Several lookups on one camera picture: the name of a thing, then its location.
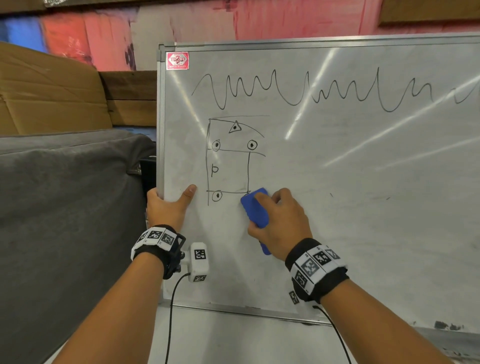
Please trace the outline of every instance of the red logo sticker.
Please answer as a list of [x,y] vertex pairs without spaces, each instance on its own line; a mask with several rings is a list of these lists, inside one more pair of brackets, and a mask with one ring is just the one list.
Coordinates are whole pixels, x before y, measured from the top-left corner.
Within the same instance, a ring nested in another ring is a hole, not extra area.
[[167,70],[187,70],[188,52],[167,52]]

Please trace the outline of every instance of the black cable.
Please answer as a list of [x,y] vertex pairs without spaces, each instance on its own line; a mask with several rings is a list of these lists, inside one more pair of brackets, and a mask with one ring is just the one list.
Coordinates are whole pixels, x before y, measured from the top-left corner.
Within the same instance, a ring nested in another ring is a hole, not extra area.
[[338,335],[338,338],[340,339],[340,342],[342,343],[343,350],[345,350],[345,355],[347,356],[347,359],[348,359],[348,364],[352,364],[352,361],[350,360],[350,356],[348,355],[347,348],[345,347],[345,344],[343,343],[342,337],[340,336],[340,333],[339,333],[338,330],[336,329],[336,326],[335,326],[335,324],[333,323],[333,321],[332,321],[332,320],[330,319],[330,317],[327,315],[327,312],[325,312],[324,310],[322,310],[319,306],[313,306],[313,308],[316,308],[317,310],[322,311],[322,313],[325,315],[325,317],[328,318],[328,321],[330,321],[330,323],[332,324],[333,328],[335,329],[336,334]]
[[177,281],[177,284],[175,285],[175,288],[173,289],[172,293],[172,299],[170,301],[170,325],[168,327],[168,344],[167,344],[167,356],[165,358],[165,364],[168,364],[168,354],[170,353],[170,340],[172,338],[172,313],[173,313],[173,297],[175,296],[175,291],[177,290],[177,287],[180,283],[180,281],[185,278],[186,276],[189,276],[190,273],[184,274],[183,276],[180,277],[180,279]]

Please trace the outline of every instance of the gray cloth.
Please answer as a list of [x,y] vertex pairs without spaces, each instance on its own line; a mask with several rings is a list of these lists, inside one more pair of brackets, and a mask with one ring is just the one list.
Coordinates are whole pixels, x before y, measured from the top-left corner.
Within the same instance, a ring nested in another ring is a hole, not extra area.
[[144,135],[0,138],[0,361],[43,363],[130,263],[145,230]]

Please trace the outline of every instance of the hand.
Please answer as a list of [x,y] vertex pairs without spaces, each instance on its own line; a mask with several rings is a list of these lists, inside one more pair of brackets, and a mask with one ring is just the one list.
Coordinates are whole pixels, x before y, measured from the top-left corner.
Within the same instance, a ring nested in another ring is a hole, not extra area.
[[151,189],[147,193],[147,219],[148,227],[155,225],[169,225],[180,232],[183,221],[185,220],[185,212],[190,202],[195,196],[197,186],[191,184],[183,191],[182,195],[176,202],[167,202],[157,195],[156,188]]
[[275,192],[271,198],[263,193],[257,193],[255,198],[267,210],[268,225],[260,229],[250,221],[248,234],[265,244],[274,257],[285,261],[295,245],[312,237],[308,217],[288,188]]

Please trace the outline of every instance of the blue whiteboard eraser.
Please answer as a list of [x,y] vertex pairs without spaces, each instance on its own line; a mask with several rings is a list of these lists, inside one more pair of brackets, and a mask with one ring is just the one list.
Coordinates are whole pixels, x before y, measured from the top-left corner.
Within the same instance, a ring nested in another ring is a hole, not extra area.
[[[263,193],[268,195],[268,192],[264,188],[260,188],[256,191],[253,191],[240,199],[240,202],[247,213],[250,221],[253,221],[260,229],[263,229],[268,225],[268,213],[263,208],[263,206],[255,199],[255,194]],[[271,255],[272,253],[268,250],[265,244],[262,244],[262,251],[265,255]]]

